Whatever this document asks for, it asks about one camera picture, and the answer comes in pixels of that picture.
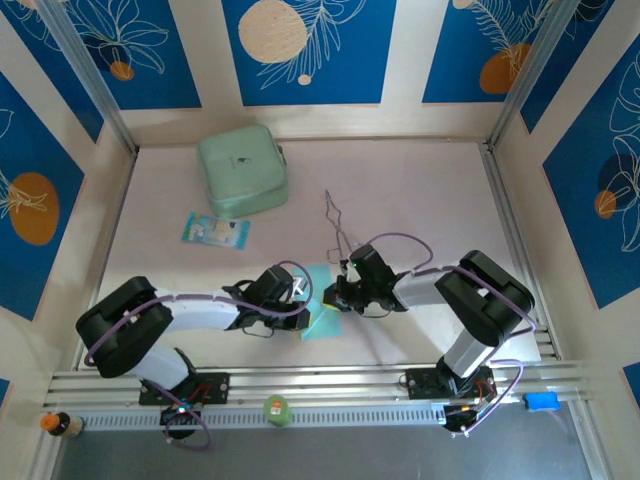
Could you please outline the metal scissor tongs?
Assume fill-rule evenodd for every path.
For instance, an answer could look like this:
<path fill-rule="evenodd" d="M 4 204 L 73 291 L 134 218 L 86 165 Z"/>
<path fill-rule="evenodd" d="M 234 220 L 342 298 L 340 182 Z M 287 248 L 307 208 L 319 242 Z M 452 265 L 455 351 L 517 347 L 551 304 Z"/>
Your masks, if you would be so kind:
<path fill-rule="evenodd" d="M 330 265 L 337 265 L 346 260 L 360 243 L 349 239 L 342 226 L 342 211 L 335 204 L 330 192 L 325 190 L 324 193 L 325 219 L 331 224 L 335 238 L 335 246 L 326 251 L 326 259 Z"/>

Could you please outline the blue snack packet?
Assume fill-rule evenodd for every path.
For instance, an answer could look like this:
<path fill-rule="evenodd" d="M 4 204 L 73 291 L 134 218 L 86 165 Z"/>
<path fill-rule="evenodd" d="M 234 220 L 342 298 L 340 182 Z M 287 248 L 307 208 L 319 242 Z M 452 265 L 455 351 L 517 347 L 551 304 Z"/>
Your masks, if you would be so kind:
<path fill-rule="evenodd" d="M 191 212 L 182 234 L 182 241 L 243 250 L 250 232 L 250 221 L 225 219 Z"/>

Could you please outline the green bottle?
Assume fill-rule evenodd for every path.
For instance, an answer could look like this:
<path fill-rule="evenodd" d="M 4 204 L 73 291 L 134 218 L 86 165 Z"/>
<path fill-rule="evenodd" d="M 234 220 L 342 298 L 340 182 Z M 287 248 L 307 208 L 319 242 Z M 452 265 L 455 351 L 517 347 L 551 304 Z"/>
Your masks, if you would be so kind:
<path fill-rule="evenodd" d="M 276 427 L 285 427 L 292 419 L 289 403 L 281 395 L 269 396 L 263 404 L 263 412 L 266 420 Z"/>

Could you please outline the mint green zipper case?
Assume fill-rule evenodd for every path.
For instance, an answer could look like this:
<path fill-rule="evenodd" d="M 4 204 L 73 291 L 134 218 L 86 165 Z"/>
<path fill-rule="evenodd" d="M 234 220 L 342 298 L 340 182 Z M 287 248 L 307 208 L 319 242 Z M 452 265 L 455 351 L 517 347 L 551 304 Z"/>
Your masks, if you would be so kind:
<path fill-rule="evenodd" d="M 197 159 L 211 209 L 219 217 L 245 217 L 288 201 L 287 163 L 263 125 L 204 139 L 197 146 Z"/>

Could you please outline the left black connector hub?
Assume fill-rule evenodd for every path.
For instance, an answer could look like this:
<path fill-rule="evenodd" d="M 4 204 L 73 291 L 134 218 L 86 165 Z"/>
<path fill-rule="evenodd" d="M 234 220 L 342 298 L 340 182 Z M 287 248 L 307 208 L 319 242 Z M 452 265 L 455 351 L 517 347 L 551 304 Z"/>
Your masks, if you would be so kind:
<path fill-rule="evenodd" d="M 182 442 L 193 435 L 200 424 L 199 413 L 184 406 L 173 405 L 160 413 L 160 425 L 168 444 Z"/>

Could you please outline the black connector hub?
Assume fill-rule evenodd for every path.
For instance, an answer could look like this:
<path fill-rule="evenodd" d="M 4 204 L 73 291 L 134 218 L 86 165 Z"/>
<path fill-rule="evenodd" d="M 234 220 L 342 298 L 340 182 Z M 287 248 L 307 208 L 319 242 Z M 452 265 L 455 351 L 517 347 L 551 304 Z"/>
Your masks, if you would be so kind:
<path fill-rule="evenodd" d="M 184 406 L 173 405 L 160 413 L 160 425 L 168 444 L 182 442 L 193 435 L 200 424 L 199 413 Z"/>
<path fill-rule="evenodd" d="M 474 406 L 445 406 L 444 428 L 452 434 L 469 430 L 477 420 L 478 413 Z"/>

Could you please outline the right black connector hub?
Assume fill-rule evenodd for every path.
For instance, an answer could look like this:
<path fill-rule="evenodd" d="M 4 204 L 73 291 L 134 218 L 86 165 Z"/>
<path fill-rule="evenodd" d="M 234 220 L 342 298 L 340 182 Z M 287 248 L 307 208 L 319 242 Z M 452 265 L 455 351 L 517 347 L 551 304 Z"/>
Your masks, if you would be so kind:
<path fill-rule="evenodd" d="M 452 434 L 469 430 L 477 420 L 478 413 L 474 406 L 445 406 L 444 428 Z"/>

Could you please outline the blue rectangular box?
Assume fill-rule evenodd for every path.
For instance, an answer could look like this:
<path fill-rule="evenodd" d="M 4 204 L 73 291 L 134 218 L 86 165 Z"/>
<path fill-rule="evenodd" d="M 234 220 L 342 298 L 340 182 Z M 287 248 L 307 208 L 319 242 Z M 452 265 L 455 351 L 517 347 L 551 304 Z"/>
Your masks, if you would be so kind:
<path fill-rule="evenodd" d="M 525 408 L 530 412 L 559 411 L 562 408 L 555 392 L 525 393 L 522 399 Z"/>

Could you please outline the brown bottle orange cap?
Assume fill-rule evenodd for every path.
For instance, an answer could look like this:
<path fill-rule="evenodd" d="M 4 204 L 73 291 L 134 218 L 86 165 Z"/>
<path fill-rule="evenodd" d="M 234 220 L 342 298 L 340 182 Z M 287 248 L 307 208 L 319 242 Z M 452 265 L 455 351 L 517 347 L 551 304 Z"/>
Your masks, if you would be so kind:
<path fill-rule="evenodd" d="M 76 437 L 84 431 L 84 420 L 66 412 L 50 412 L 40 419 L 40 427 L 54 437 Z"/>

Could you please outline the aluminium mounting rail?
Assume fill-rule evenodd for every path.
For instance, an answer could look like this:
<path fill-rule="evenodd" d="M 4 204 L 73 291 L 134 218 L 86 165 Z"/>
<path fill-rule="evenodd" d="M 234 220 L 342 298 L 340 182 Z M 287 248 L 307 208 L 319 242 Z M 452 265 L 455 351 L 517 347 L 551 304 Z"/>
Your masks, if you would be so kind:
<path fill-rule="evenodd" d="M 228 407 L 249 408 L 279 394 L 294 406 L 386 405 L 409 401 L 404 374 L 414 364 L 226 368 Z M 95 369 L 53 374 L 43 405 L 69 410 L 134 407 L 140 382 L 132 376 L 101 377 Z M 592 383 L 578 361 L 527 362 L 509 397 L 553 391 L 562 401 L 594 397 Z"/>

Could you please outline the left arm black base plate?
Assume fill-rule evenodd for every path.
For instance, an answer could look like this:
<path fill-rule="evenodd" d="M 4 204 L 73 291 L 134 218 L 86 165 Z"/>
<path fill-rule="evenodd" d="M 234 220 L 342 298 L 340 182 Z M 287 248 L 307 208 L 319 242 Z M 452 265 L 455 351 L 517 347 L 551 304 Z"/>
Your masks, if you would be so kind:
<path fill-rule="evenodd" d="M 227 402 L 230 375 L 222 373 L 198 373 L 191 375 L 170 390 L 176 398 L 189 404 L 220 405 Z M 139 404 L 143 406 L 168 406 L 171 400 L 149 381 L 143 381 Z"/>

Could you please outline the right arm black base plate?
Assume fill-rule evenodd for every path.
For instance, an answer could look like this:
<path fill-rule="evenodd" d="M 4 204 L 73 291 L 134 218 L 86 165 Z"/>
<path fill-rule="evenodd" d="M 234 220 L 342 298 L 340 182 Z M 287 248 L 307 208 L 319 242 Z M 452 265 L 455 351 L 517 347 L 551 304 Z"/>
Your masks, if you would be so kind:
<path fill-rule="evenodd" d="M 436 368 L 414 368 L 405 372 L 406 386 L 411 400 L 492 400 L 497 396 L 493 371 L 479 367 L 469 377 L 445 374 Z"/>

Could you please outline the aluminium side rail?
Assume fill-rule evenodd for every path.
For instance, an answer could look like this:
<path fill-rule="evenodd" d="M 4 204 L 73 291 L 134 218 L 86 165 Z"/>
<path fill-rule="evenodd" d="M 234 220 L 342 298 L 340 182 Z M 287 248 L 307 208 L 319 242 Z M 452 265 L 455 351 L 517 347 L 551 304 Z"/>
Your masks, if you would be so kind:
<path fill-rule="evenodd" d="M 541 358 L 544 361 L 562 360 L 563 355 L 557 345 L 555 331 L 550 321 L 549 310 L 541 285 L 534 273 L 524 237 L 518 224 L 514 207 L 509 198 L 500 167 L 487 142 L 481 142 L 479 149 L 487 180 L 506 236 L 512 263 L 520 281 L 534 296 L 535 307 L 532 310 L 532 314 L 537 321 L 535 335 L 536 342 L 542 348 Z"/>

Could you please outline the aluminium frame post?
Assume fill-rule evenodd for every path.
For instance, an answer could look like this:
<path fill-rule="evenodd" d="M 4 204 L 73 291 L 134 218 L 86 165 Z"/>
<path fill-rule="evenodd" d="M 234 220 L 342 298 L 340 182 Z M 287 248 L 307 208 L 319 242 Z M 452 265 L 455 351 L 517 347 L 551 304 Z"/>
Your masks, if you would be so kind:
<path fill-rule="evenodd" d="M 65 9 L 58 0 L 34 0 L 38 13 L 74 74 L 133 160 L 139 151 L 120 108 Z"/>
<path fill-rule="evenodd" d="M 519 115 L 533 87 L 539 80 L 550 56 L 555 50 L 580 0 L 552 0 L 548 17 L 542 23 L 520 73 L 507 94 L 503 108 L 486 139 L 490 153 L 497 150 L 510 125 Z"/>

